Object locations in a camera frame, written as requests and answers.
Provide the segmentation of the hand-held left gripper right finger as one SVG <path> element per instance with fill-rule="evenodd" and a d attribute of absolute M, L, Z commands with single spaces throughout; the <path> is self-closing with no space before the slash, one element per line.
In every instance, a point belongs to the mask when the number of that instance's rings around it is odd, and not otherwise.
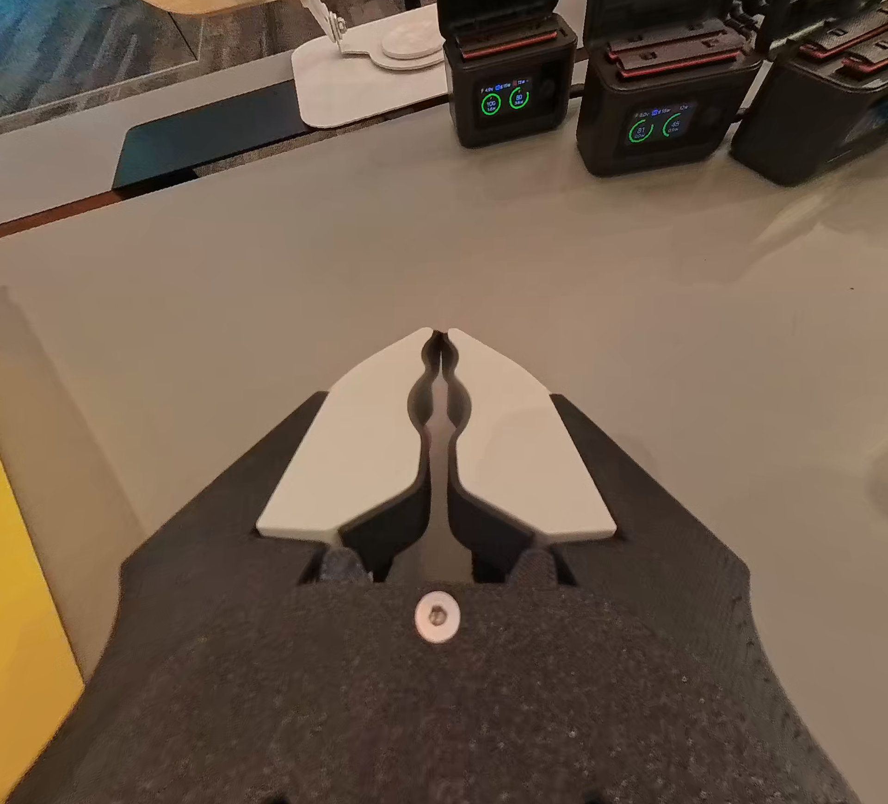
<path fill-rule="evenodd" d="M 553 395 L 529 371 L 459 329 L 452 379 L 467 400 L 456 428 L 456 481 L 483 507 L 547 544 L 602 540 L 616 522 Z"/>

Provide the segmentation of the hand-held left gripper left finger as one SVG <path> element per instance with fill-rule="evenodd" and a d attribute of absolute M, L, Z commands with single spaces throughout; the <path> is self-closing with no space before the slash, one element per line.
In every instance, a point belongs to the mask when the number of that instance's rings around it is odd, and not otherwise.
<path fill-rule="evenodd" d="M 433 346 L 433 329 L 418 329 L 329 389 L 259 516 L 263 537 L 343 541 L 422 480 Z"/>

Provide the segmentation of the dark flat mat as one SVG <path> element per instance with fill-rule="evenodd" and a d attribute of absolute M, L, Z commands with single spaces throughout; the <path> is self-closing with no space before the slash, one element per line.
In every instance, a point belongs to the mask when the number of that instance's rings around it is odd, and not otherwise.
<path fill-rule="evenodd" d="M 132 126 L 117 160 L 112 190 L 122 195 L 195 179 L 197 170 L 311 134 L 292 81 L 220 99 Z"/>

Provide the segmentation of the white base mat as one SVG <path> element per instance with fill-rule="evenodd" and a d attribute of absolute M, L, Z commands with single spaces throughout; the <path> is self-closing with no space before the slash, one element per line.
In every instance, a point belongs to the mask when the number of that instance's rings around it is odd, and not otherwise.
<path fill-rule="evenodd" d="M 301 116 L 332 129 L 444 97 L 444 63 L 418 72 L 387 72 L 366 57 L 342 57 L 327 38 L 303 43 L 291 55 Z"/>

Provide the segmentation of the yellow plastic bin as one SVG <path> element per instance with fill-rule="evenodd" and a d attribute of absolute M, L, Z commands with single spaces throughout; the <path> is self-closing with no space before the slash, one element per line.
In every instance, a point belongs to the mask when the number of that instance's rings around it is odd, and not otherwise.
<path fill-rule="evenodd" d="M 2 802 L 50 743 L 82 691 L 83 677 L 2 468 Z"/>

